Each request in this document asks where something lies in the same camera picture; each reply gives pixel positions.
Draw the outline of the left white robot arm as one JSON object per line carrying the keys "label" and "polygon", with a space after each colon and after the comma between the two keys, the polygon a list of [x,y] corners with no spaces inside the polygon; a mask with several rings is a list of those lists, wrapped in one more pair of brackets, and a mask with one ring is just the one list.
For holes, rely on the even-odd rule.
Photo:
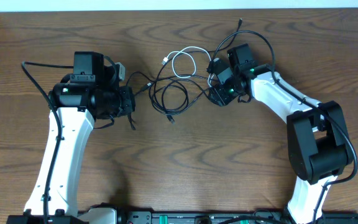
{"label": "left white robot arm", "polygon": [[50,108],[48,140],[35,187],[21,215],[8,223],[125,223],[126,215],[105,203],[80,214],[78,181],[88,138],[98,119],[135,110],[131,87],[121,86],[126,69],[96,52],[75,52],[73,71],[53,89],[40,90]]}

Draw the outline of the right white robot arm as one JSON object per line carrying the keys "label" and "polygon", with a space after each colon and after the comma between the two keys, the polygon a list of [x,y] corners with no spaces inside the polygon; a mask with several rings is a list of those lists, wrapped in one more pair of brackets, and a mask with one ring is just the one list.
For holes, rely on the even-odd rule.
{"label": "right white robot arm", "polygon": [[322,206],[332,185],[344,168],[358,161],[350,142],[341,106],[335,101],[322,103],[293,88],[273,65],[260,65],[250,47],[243,44],[227,51],[228,61],[213,57],[207,71],[217,78],[210,100],[226,106],[242,102],[247,95],[269,107],[287,126],[288,158],[296,174],[293,195],[287,204],[292,223],[316,223],[323,219]]}

